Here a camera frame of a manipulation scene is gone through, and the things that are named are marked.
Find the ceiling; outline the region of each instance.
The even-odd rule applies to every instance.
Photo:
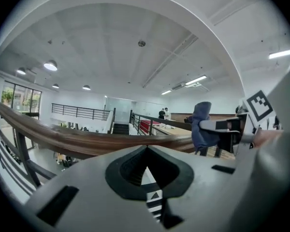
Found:
[[[198,6],[224,35],[241,75],[287,68],[290,57],[268,59],[290,49],[290,29],[267,0],[216,0]],[[139,40],[146,42],[139,47]],[[43,67],[55,60],[58,71]],[[121,4],[88,4],[51,14],[20,33],[1,53],[0,69],[45,87],[80,90],[93,80],[116,88],[131,85],[157,95],[201,75],[207,90],[230,81],[226,68],[199,38],[155,12]],[[206,92],[182,88],[169,95]]]

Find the fluorescent light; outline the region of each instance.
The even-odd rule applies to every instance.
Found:
[[[201,77],[199,77],[199,78],[197,78],[195,80],[192,80],[190,82],[187,82],[186,85],[190,85],[190,84],[196,83],[196,82],[201,81],[201,80],[206,79],[206,78],[207,78],[207,76],[206,75],[203,75],[203,76],[201,76]]]
[[[88,85],[83,86],[83,89],[90,90],[90,87]]]
[[[283,52],[272,53],[272,54],[269,55],[269,59],[278,58],[278,57],[287,56],[287,55],[290,55],[290,50],[283,51]]]
[[[47,63],[45,63],[44,67],[47,68],[50,71],[56,71],[57,70],[57,64],[53,60],[49,60]]]
[[[26,70],[24,68],[19,68],[17,70],[17,73],[22,74],[22,75],[26,75]]]
[[[172,92],[172,91],[168,90],[168,91],[165,91],[164,93],[162,93],[161,95],[165,95],[165,94],[170,93],[170,92]]]

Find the window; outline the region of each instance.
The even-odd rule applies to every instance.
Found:
[[[41,95],[40,91],[5,82],[1,101],[21,113],[38,113]]]

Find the ceiling vent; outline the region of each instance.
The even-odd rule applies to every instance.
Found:
[[[177,90],[177,89],[180,89],[184,86],[185,86],[185,83],[180,83],[180,84],[176,85],[175,87],[173,87],[172,90]]]
[[[190,85],[187,85],[186,87],[198,87],[198,86],[201,86],[202,84],[200,84],[199,82],[197,83],[193,83],[193,84],[190,84]]]

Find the staircase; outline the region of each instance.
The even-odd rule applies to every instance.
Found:
[[[129,135],[129,125],[114,124],[113,134]]]

